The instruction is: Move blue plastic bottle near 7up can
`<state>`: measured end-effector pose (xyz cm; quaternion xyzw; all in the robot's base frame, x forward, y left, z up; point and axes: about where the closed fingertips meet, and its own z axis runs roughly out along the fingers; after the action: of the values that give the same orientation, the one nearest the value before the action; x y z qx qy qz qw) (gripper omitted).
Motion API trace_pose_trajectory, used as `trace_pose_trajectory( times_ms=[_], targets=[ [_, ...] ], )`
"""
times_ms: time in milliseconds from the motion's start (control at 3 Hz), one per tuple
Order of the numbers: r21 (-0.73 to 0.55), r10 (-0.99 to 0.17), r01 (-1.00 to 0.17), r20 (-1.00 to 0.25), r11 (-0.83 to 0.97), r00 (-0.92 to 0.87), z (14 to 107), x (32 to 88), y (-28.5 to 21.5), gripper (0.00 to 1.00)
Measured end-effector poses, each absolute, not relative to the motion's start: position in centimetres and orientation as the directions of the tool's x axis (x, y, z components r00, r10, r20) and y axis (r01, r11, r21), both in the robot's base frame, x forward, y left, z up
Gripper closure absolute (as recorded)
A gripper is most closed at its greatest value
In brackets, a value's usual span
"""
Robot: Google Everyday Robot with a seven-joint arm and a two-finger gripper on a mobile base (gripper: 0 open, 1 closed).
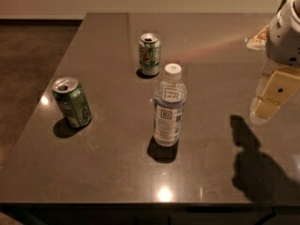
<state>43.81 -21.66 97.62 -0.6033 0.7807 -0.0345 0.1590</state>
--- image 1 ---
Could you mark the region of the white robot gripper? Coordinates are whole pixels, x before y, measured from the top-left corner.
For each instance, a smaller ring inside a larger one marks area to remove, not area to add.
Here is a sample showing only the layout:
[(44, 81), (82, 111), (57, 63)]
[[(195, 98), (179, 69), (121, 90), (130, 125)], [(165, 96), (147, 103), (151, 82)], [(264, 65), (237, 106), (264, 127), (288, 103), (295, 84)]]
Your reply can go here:
[(294, 67), (275, 69), (263, 76), (259, 92), (251, 104), (251, 115), (271, 119), (300, 89), (300, 0), (283, 0), (276, 16), (247, 42), (251, 50), (264, 50), (279, 64)]

